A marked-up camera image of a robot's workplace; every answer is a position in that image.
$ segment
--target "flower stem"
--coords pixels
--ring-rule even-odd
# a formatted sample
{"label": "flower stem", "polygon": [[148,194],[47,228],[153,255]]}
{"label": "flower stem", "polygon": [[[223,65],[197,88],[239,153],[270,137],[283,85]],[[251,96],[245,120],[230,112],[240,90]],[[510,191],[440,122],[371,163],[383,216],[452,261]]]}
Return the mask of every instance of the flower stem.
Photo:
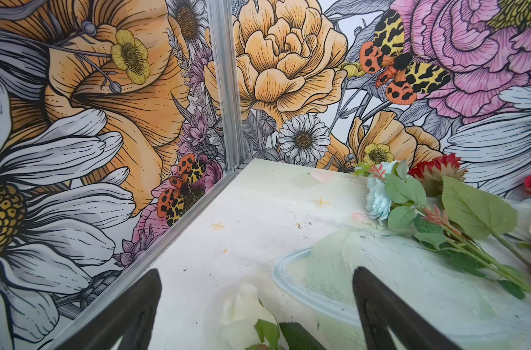
{"label": "flower stem", "polygon": [[496,234],[493,232],[492,235],[493,237],[497,238],[497,240],[501,242],[501,244],[503,244],[505,248],[509,249],[511,253],[513,253],[517,258],[519,258],[520,261],[524,263],[524,265],[528,266],[528,268],[531,269],[531,263],[525,257],[523,257],[522,254],[518,250],[516,250],[516,248],[514,248],[511,243],[509,243],[509,241],[507,241],[500,234]]}

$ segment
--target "floral mural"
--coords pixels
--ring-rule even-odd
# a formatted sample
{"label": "floral mural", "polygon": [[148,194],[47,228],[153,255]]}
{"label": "floral mural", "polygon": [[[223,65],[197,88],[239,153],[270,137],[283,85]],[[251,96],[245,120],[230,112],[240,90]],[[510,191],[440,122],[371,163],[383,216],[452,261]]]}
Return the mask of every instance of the floral mural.
{"label": "floral mural", "polygon": [[231,4],[248,157],[353,172],[456,153],[467,183],[529,196],[531,0]]}
{"label": "floral mural", "polygon": [[222,178],[212,61],[204,0],[0,0],[0,349],[51,341]]}

